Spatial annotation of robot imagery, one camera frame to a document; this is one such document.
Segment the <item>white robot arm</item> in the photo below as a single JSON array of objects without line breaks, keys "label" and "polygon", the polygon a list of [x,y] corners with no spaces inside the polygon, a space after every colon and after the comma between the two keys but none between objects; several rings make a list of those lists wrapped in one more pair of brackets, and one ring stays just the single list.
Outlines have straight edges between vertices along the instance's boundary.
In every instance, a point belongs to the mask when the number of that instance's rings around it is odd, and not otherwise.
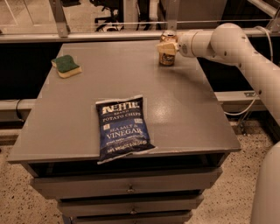
[{"label": "white robot arm", "polygon": [[[212,31],[182,31],[176,41],[159,43],[157,50],[237,67],[280,124],[280,67],[251,45],[240,26],[226,23]],[[280,224],[280,142],[269,149],[262,161],[250,224]]]}]

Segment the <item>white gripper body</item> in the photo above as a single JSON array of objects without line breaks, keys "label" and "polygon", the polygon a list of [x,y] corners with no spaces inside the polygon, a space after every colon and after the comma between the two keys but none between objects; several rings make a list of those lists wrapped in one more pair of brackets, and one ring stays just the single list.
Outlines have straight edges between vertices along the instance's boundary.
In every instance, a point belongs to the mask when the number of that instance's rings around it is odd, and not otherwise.
[{"label": "white gripper body", "polygon": [[183,57],[194,58],[193,39],[197,31],[183,31],[178,35],[178,51]]}]

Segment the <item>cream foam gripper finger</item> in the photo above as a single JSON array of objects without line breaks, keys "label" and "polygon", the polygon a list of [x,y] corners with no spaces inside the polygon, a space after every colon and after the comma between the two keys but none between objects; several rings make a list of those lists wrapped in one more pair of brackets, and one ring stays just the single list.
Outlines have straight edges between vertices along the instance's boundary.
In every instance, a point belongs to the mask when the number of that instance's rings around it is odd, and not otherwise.
[{"label": "cream foam gripper finger", "polygon": [[159,53],[175,55],[177,53],[177,44],[174,42],[160,42],[157,44],[157,50]]}]

